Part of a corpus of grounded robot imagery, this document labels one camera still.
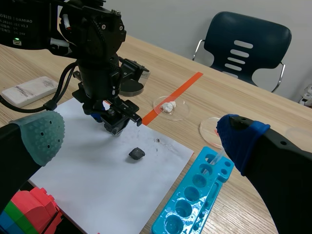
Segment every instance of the orange tape strip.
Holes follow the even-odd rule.
[[[143,118],[143,124],[148,125],[152,122],[161,112],[160,106],[165,102],[174,101],[177,97],[183,94],[192,84],[194,84],[203,74],[201,72],[197,72],[194,76],[192,76],[188,81],[182,84],[177,90],[175,90],[170,96],[168,96],[165,100],[163,100],[155,109],[159,111],[152,110]]]

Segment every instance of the white wall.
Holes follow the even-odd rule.
[[[204,39],[209,24],[220,11],[231,11],[283,24],[292,32],[292,42],[283,61],[285,76],[276,93],[298,100],[298,90],[312,83],[311,0],[107,0],[107,9],[120,10],[128,34],[187,58]],[[196,61],[212,64],[201,51]],[[261,69],[253,79],[272,90],[281,67]]]

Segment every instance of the green toy block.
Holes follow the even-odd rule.
[[[39,234],[24,214],[10,201],[4,211],[22,229],[25,234]]]

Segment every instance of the glass petri dish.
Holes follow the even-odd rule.
[[[175,101],[176,107],[170,113],[167,113],[162,110],[161,105],[164,104],[165,102],[170,101]],[[153,108],[156,111],[156,113],[159,114],[159,116],[172,121],[186,119],[190,114],[189,105],[186,103],[185,100],[183,100],[180,97],[171,97],[171,96],[159,97],[153,102]]]
[[[216,130],[220,118],[210,117],[200,123],[199,131],[204,140],[212,146],[222,149],[221,139]]]

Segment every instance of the white cotton ball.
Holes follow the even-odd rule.
[[[174,106],[171,103],[165,102],[161,105],[161,108],[164,112],[170,113],[174,109]]]
[[[171,105],[173,105],[174,109],[176,108],[176,102],[175,101],[170,101],[169,102]]]

